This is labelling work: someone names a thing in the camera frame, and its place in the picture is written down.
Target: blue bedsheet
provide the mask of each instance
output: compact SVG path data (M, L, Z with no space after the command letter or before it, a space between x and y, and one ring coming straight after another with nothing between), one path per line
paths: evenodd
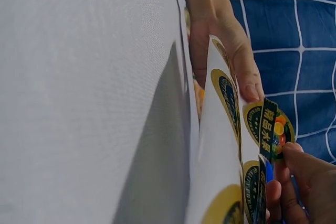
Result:
M305 152L336 162L336 0L231 0L266 97Z

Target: fingernail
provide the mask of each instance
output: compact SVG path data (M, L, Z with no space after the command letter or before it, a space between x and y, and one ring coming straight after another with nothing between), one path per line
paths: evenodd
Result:
M258 92L256 90L256 86L253 85L253 84L248 84L245 86L245 91L246 91L246 94L250 97L250 98L253 98L253 99L256 99L256 100L259 100L260 97L258 95Z

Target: green label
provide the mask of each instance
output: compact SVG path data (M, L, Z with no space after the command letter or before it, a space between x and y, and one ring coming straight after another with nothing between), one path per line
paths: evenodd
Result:
M259 152L269 162L273 158L273 134L275 118L278 110L276 103L265 98L260 117Z
M266 223L266 165L263 157L259 156L258 200L253 224Z

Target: yellow circular label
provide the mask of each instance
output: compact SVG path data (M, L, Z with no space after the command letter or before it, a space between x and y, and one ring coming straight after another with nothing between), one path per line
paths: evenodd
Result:
M239 148L239 160L241 160L241 139L242 132L240 126L240 112L238 105L238 94L230 78L221 70L213 69L211 71L211 81L219 96L220 101L228 115L231 126L235 133Z
M258 200L259 162L252 160L244 164L244 204L249 224L253 223Z
M250 136L259 146L259 125L263 102L251 103L244 107L243 117ZM274 124L274 139L276 146L283 146L287 142L295 142L294 128L288 117L280 110L277 110Z
M243 224L242 191L238 185L222 190L208 207L202 224Z
M229 60L229 57L226 53L226 50L225 48L222 46L222 44L216 40L216 39L212 39L212 43L215 45L215 47L217 48L218 52L220 53L221 57L224 59L226 65L228 66L229 68L229 71L230 71L230 75L233 79L233 82L235 84L235 88L236 88L236 85L237 85L237 78L236 78L236 75L235 75L235 72L233 70L233 67L232 67L232 64Z

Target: label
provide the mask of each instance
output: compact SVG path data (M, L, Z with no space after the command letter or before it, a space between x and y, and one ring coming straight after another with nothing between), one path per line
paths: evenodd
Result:
M212 39L212 43L215 45L215 47L217 48L217 50L220 53L221 57L224 59L226 65L228 66L229 71L230 71L230 75L232 77L232 80L233 80L233 82L235 84L235 88L236 88L236 86L237 86L237 78L236 78L235 72L233 70L232 64L231 64L231 62L230 62L230 60L229 60L229 58L228 58L228 56L226 54L225 48L223 47L222 43L220 43L216 39Z
M263 102L251 103L244 107L243 117L250 136L259 146L260 137L260 118ZM282 158L282 146L287 142L295 142L294 128L288 117L278 108L275 114L274 134L272 139L272 158L273 161Z
M245 214L248 223L252 224L258 201L259 162L256 160L247 161L244 164L243 171Z
M236 141L239 146L239 160L241 160L240 149L242 133L240 131L240 113L237 91L230 78L219 69L211 71L211 80L235 133Z
M265 98L262 107L259 127L259 153L269 162L272 162L275 115L278 106L276 103Z
M238 185L222 190L208 207L202 224L243 224L242 191Z
M259 155L259 182L258 200L254 213L253 224L266 223L266 165L262 156Z

